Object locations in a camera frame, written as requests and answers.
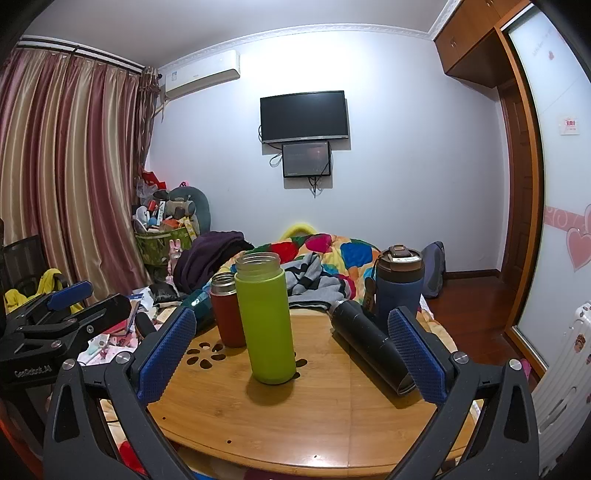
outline pink toy rabbit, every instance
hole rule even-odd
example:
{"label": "pink toy rabbit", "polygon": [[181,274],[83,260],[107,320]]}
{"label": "pink toy rabbit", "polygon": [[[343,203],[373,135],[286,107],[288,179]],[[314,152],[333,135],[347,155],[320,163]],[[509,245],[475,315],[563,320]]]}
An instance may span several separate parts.
{"label": "pink toy rabbit", "polygon": [[176,244],[174,240],[171,240],[169,242],[169,247],[170,250],[168,256],[168,276],[166,277],[166,283],[170,283],[172,286],[174,286],[174,267],[176,267],[177,261],[180,258],[183,249],[181,248],[181,241],[179,238],[177,238]]}

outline purple blanket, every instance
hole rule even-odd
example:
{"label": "purple blanket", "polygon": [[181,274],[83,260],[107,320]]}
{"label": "purple blanket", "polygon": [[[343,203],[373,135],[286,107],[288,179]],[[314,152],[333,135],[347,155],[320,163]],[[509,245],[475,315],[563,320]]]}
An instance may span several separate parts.
{"label": "purple blanket", "polygon": [[174,284],[190,294],[202,288],[218,269],[234,255],[254,247],[242,232],[207,232],[197,237],[174,267]]}

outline wooden cabinet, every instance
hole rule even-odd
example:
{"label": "wooden cabinet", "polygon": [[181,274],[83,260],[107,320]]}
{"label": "wooden cabinet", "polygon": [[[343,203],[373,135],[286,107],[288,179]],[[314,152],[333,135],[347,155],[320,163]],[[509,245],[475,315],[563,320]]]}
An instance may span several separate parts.
{"label": "wooden cabinet", "polygon": [[519,0],[488,0],[495,8],[499,17],[503,18],[509,11],[519,3]]}
{"label": "wooden cabinet", "polygon": [[511,66],[494,28],[520,2],[463,0],[435,39],[444,72],[487,87],[511,78]]}
{"label": "wooden cabinet", "polygon": [[458,9],[435,40],[443,70],[448,72],[476,43],[470,19],[464,9]]}
{"label": "wooden cabinet", "polygon": [[500,20],[499,14],[492,5],[493,0],[464,0],[461,9],[466,11],[470,22],[475,45],[481,38],[491,31]]}

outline metal screw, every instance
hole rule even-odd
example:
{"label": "metal screw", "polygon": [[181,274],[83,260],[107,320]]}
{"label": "metal screw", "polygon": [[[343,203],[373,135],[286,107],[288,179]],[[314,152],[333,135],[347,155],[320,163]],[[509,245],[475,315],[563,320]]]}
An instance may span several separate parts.
{"label": "metal screw", "polygon": [[470,360],[468,355],[466,355],[464,352],[454,352],[452,357],[460,365],[465,365]]}
{"label": "metal screw", "polygon": [[521,365],[521,362],[519,360],[516,360],[515,358],[512,358],[511,360],[509,360],[509,366],[513,370],[521,370],[523,368]]}
{"label": "metal screw", "polygon": [[73,358],[69,358],[68,360],[64,360],[61,367],[64,370],[71,370],[72,368],[74,368],[75,364],[76,364],[76,360],[74,360]]}
{"label": "metal screw", "polygon": [[120,352],[116,355],[115,361],[118,364],[126,364],[131,359],[131,353],[129,352]]}

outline backpack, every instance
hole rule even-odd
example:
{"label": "backpack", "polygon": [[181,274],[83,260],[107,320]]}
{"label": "backpack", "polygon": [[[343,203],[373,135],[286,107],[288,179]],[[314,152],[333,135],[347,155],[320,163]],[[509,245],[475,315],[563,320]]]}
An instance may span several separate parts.
{"label": "backpack", "polygon": [[445,272],[445,249],[441,242],[433,242],[421,252],[425,263],[425,279],[423,282],[423,296],[426,299],[436,299],[443,288],[443,273]]}

